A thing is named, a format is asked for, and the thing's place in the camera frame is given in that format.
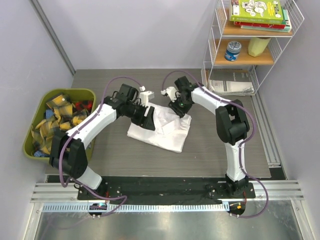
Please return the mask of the white long sleeve shirt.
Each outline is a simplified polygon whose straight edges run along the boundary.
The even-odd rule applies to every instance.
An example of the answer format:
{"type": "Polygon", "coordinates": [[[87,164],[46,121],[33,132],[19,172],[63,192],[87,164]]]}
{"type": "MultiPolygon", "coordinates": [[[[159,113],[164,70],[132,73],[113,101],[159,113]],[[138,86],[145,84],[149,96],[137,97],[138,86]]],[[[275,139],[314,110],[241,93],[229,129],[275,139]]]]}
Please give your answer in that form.
{"type": "Polygon", "coordinates": [[[169,107],[149,103],[154,107],[153,120],[155,130],[147,130],[131,124],[127,136],[168,151],[181,153],[188,136],[192,117],[186,114],[179,117],[169,107]]]}

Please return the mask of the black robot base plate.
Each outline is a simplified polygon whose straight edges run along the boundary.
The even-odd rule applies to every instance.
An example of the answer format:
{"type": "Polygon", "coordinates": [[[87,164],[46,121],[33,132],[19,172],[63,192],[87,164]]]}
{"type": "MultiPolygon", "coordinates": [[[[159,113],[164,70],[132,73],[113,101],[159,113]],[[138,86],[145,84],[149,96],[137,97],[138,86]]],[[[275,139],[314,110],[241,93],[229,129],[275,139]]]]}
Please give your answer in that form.
{"type": "Polygon", "coordinates": [[[237,184],[235,189],[219,177],[104,176],[102,182],[104,197],[125,195],[126,205],[210,205],[256,197],[254,186],[247,179],[246,186],[237,184]]]}

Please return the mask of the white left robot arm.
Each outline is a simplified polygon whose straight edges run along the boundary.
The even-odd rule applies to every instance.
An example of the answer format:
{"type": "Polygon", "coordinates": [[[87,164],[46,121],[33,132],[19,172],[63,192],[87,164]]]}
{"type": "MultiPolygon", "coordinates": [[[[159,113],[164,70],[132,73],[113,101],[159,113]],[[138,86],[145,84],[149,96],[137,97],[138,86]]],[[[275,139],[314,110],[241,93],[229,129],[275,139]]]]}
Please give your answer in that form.
{"type": "Polygon", "coordinates": [[[49,164],[73,180],[89,188],[89,194],[100,200],[107,192],[102,176],[88,166],[86,149],[92,140],[108,125],[120,117],[127,117],[131,123],[146,130],[155,130],[154,107],[148,106],[154,92],[144,87],[136,89],[122,84],[112,96],[103,97],[97,109],[79,125],[63,132],[54,133],[49,164]]]}

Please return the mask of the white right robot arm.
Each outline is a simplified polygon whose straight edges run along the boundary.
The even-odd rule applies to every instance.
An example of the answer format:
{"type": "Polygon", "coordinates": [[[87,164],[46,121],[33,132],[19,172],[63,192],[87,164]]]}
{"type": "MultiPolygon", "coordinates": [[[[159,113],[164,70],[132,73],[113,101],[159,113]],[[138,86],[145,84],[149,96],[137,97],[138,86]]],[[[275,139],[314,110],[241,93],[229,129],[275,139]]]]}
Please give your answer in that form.
{"type": "Polygon", "coordinates": [[[214,114],[217,135],[226,149],[225,190],[230,197],[238,197],[249,185],[249,178],[245,173],[243,141],[248,136],[250,125],[242,102],[221,98],[201,83],[192,84],[185,76],[178,78],[174,84],[175,86],[163,89],[161,94],[169,97],[169,108],[180,118],[184,117],[194,104],[214,114]]]}

